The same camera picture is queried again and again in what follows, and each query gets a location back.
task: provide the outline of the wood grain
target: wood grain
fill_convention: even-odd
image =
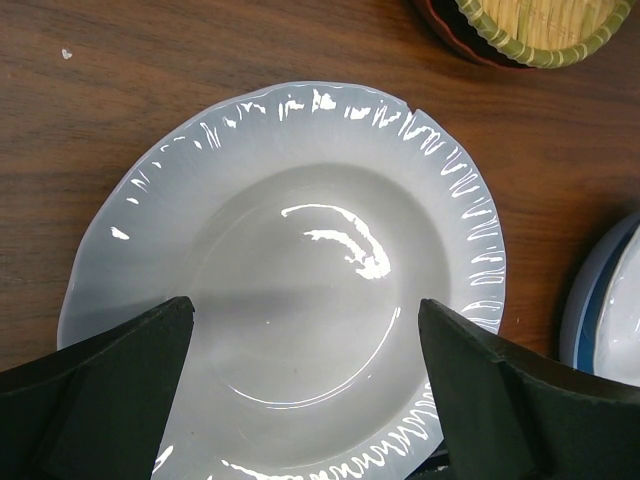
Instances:
[[[638,29],[640,9],[579,65],[505,72],[405,0],[1,2],[0,370],[55,349],[78,243],[140,155],[211,104],[306,79],[388,91],[468,149],[507,243],[501,333],[554,354],[577,268],[640,209]]]

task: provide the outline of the ceramic dish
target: ceramic dish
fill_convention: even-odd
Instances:
[[[419,301],[497,332],[505,268],[489,191],[429,116],[362,86],[278,85],[127,173],[82,240],[58,345],[188,295],[156,480],[400,480],[442,439]]]
[[[562,317],[560,361],[593,373],[596,328],[609,281],[640,223],[640,213],[616,224],[591,251],[576,276]]]
[[[625,248],[596,332],[594,373],[640,387],[640,229]]]

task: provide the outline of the white plate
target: white plate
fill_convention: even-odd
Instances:
[[[625,248],[605,295],[594,373],[640,387],[640,228]]]
[[[489,191],[430,117],[371,88],[284,84],[134,165],[82,240],[58,345],[189,295],[154,479],[398,480],[442,440],[419,301],[497,332],[504,282]]]

